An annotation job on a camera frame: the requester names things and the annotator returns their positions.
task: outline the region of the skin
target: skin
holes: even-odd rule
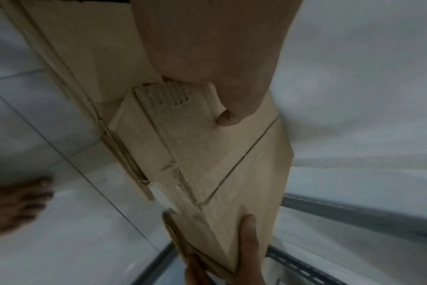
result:
[[[35,221],[53,197],[50,186],[43,178],[0,188],[0,236]]]
[[[256,235],[256,219],[253,215],[243,218],[239,230],[240,252],[236,285],[265,285],[260,271],[259,241]],[[186,259],[187,269],[185,271],[186,285],[212,285],[214,282],[209,278],[198,257],[190,255]]]
[[[132,0],[154,68],[186,83],[212,82],[229,126],[253,114],[270,86],[301,0]]]

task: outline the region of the bare foot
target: bare foot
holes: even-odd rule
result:
[[[42,178],[0,188],[0,235],[12,233],[37,218],[53,197],[51,182]]]

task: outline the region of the floor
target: floor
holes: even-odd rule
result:
[[[169,243],[99,134],[41,69],[0,10],[0,185],[50,175],[55,197],[0,239],[0,285],[129,285]]]

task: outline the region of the wall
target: wall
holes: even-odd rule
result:
[[[271,90],[288,192],[427,218],[427,0],[305,0]],[[422,245],[285,209],[274,234],[349,284],[427,284]]]
[[[0,185],[54,178],[39,219],[0,238],[0,285],[129,285],[169,242],[99,134],[0,10]]]

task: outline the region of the fingernail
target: fingernail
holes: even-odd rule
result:
[[[254,233],[256,233],[257,232],[256,217],[254,215],[251,215],[249,219],[250,219],[250,222],[249,222],[250,229]]]
[[[40,181],[40,185],[42,187],[48,187],[49,185],[51,185],[51,180],[50,179],[42,179]]]

